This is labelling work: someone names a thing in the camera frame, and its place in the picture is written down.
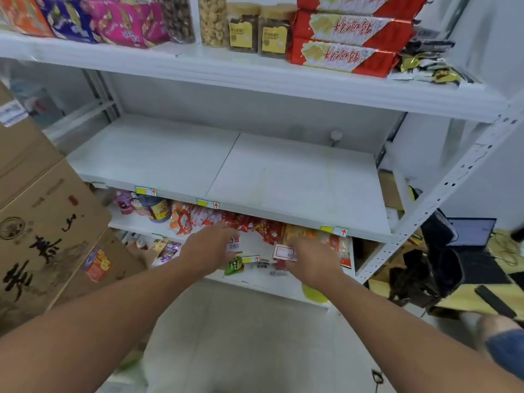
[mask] person's left hand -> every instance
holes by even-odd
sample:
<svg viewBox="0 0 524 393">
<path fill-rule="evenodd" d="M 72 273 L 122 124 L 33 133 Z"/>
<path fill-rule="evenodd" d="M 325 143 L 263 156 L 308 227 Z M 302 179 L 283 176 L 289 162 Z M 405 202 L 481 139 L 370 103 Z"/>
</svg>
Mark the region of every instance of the person's left hand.
<svg viewBox="0 0 524 393">
<path fill-rule="evenodd" d="M 180 250 L 180 257 L 196 273 L 196 278 L 210 275 L 236 256 L 226 253 L 226 245 L 232 237 L 238 237 L 239 231 L 227 227 L 226 223 L 207 226 L 198 233 L 189 236 Z"/>
</svg>

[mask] blue denim clothing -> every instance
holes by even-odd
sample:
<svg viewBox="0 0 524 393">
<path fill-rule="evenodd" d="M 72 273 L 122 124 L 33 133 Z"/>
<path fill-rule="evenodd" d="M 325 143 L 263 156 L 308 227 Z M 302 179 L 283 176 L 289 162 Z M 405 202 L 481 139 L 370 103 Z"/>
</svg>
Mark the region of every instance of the blue denim clothing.
<svg viewBox="0 0 524 393">
<path fill-rule="evenodd" d="M 510 330 L 486 341 L 493 360 L 506 371 L 524 380 L 524 330 Z"/>
</svg>

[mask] white shelf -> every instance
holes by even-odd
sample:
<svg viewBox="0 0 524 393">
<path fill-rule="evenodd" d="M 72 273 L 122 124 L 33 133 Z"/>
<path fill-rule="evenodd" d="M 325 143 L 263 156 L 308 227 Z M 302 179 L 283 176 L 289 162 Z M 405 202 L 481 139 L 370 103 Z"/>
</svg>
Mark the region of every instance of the white shelf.
<svg viewBox="0 0 524 393">
<path fill-rule="evenodd" d="M 135 185 L 164 198 L 204 197 L 239 133 L 139 115 L 110 124 L 68 156 L 86 182 L 118 189 Z"/>
<path fill-rule="evenodd" d="M 133 231 L 156 238 L 163 236 L 182 244 L 190 236 L 177 236 L 169 228 L 169 221 L 153 223 L 148 217 L 140 216 L 136 213 L 123 215 L 116 205 L 109 206 L 109 210 L 113 217 L 109 226 L 116 229 Z M 193 226 L 192 233 L 196 233 L 200 229 L 200 227 Z M 245 233 L 241 231 L 240 242 L 243 248 L 242 256 L 259 255 L 262 259 L 272 259 L 273 246 L 265 243 L 259 233 L 252 231 Z M 351 275 L 349 270 L 344 269 L 344 271 Z M 287 273 L 285 276 L 271 276 L 268 269 L 257 269 L 256 265 L 247 264 L 243 272 L 232 276 L 225 276 L 223 270 L 217 270 L 206 278 L 323 307 L 331 306 L 329 303 L 320 304 L 308 300 L 302 291 L 302 284 L 290 273 Z"/>
<path fill-rule="evenodd" d="M 207 199 L 248 215 L 388 241 L 372 154 L 241 133 Z"/>
<path fill-rule="evenodd" d="M 87 182 L 348 236 L 394 239 L 372 155 L 126 115 L 68 156 Z"/>
<path fill-rule="evenodd" d="M 165 43 L 148 50 L 0 32 L 0 56 L 491 123 L 508 106 L 482 84 L 397 82 L 280 59 Z"/>
</svg>

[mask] yellow jar label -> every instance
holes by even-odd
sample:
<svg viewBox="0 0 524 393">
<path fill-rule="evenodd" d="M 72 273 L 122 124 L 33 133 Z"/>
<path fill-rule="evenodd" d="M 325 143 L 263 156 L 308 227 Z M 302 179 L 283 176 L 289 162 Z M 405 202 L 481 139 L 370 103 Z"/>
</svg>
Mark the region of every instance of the yellow jar label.
<svg viewBox="0 0 524 393">
<path fill-rule="evenodd" d="M 151 219 L 156 219 L 158 221 L 160 219 L 164 219 L 170 213 L 169 206 L 168 206 L 166 200 L 162 200 L 161 202 L 159 202 L 156 205 L 151 205 L 151 211 L 153 211 L 154 218 L 152 218 L 151 216 L 150 216 L 150 218 Z"/>
<path fill-rule="evenodd" d="M 287 39 L 288 29 L 286 27 L 265 27 L 262 31 L 262 51 L 285 54 Z"/>
<path fill-rule="evenodd" d="M 253 47 L 253 26 L 251 23 L 230 23 L 230 45 L 240 48 Z"/>
</svg>

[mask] orange candy bag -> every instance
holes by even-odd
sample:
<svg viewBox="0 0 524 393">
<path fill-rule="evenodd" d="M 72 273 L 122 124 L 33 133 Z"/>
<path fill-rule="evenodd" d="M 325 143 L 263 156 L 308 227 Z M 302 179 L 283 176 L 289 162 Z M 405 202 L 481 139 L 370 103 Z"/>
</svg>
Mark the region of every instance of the orange candy bag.
<svg viewBox="0 0 524 393">
<path fill-rule="evenodd" d="M 0 9 L 17 32 L 54 37 L 35 0 L 0 0 Z"/>
</svg>

